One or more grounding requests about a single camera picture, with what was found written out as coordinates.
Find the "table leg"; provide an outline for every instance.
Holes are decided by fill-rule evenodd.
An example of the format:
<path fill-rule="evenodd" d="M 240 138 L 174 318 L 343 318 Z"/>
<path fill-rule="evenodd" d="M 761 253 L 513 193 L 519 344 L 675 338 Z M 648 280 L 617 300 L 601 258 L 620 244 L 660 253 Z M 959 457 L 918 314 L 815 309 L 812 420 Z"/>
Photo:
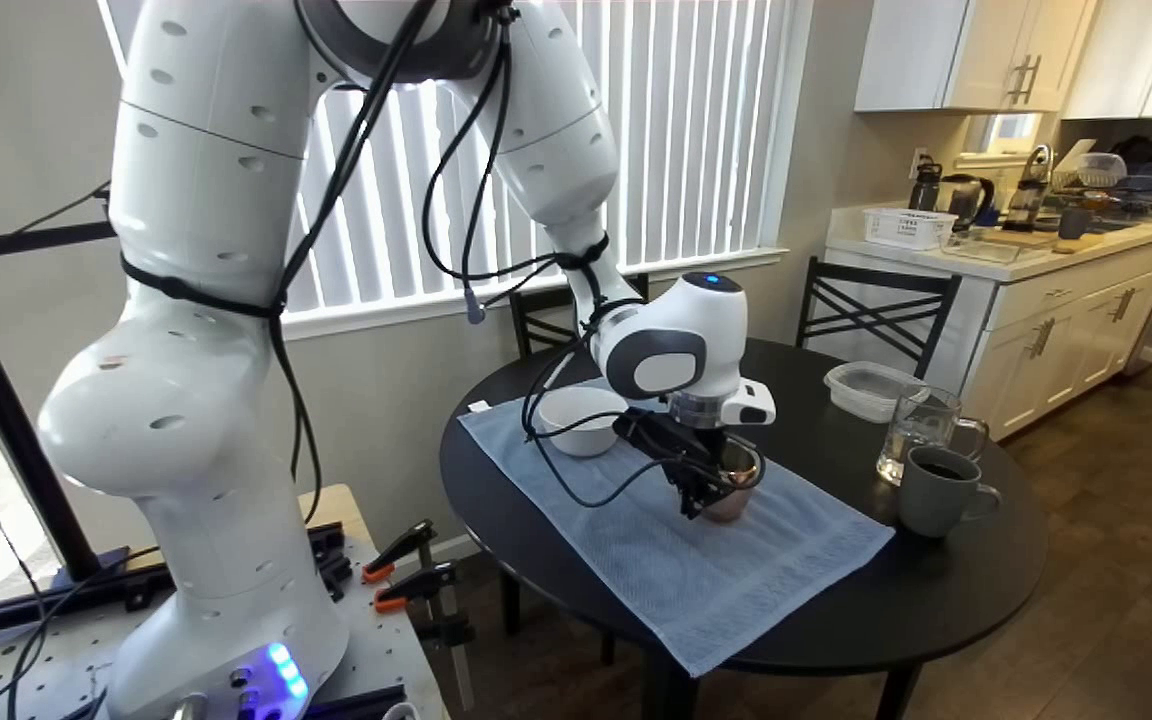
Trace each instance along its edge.
<path fill-rule="evenodd" d="M 640 720 L 691 720 L 695 687 L 675 659 L 645 651 Z"/>
<path fill-rule="evenodd" d="M 884 684 L 880 720 L 902 720 L 924 663 L 896 663 Z"/>

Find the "mug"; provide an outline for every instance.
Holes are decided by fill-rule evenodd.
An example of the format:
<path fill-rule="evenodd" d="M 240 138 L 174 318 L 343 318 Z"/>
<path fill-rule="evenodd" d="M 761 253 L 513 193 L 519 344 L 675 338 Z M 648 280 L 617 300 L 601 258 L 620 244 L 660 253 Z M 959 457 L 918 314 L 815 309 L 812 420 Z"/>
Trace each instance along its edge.
<path fill-rule="evenodd" d="M 878 472 L 880 482 L 902 486 L 914 449 L 930 445 L 976 460 L 986 440 L 987 425 L 956 415 L 943 396 L 910 396 L 896 405 L 884 449 L 878 457 Z"/>
<path fill-rule="evenodd" d="M 1000 510 L 1006 492 L 980 482 L 980 466 L 949 449 L 914 449 L 896 492 L 896 517 L 918 537 L 949 537 L 976 510 Z"/>

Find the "kettle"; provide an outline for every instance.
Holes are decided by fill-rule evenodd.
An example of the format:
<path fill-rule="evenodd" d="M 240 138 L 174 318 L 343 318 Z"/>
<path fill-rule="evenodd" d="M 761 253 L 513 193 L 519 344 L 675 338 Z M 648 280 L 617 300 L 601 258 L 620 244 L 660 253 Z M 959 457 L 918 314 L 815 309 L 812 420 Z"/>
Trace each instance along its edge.
<path fill-rule="evenodd" d="M 987 176 L 941 176 L 941 214 L 956 216 L 953 233 L 971 225 L 997 225 L 991 180 Z"/>

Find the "white cabinet drawer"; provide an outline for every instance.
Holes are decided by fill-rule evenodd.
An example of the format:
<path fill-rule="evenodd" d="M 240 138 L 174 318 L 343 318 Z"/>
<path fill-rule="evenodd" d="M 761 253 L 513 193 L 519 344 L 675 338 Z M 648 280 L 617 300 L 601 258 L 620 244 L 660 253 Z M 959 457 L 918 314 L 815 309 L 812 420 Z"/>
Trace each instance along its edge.
<path fill-rule="evenodd" d="M 1143 274 L 1152 274 L 1152 249 L 1106 258 L 1106 259 L 1063 269 L 1051 278 L 1037 278 L 1037 280 L 1021 280 L 1021 284 L 1006 284 L 997 293 L 987 328 L 1010 328 L 1010 325 L 1057 314 L 1087 293 L 1100 293 L 1109 284 L 1130 284 Z"/>

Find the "chair back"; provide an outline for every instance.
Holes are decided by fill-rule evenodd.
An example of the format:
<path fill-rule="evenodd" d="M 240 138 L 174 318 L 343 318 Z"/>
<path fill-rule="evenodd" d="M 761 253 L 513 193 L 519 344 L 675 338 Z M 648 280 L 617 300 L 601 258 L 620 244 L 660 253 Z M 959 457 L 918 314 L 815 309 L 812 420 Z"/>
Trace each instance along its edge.
<path fill-rule="evenodd" d="M 797 344 L 859 333 L 930 377 L 956 293 L 959 278 L 904 278 L 812 258 Z"/>
<path fill-rule="evenodd" d="M 648 278 L 625 278 L 625 280 L 648 300 Z M 513 293 L 508 314 L 519 355 L 577 344 L 571 287 Z"/>

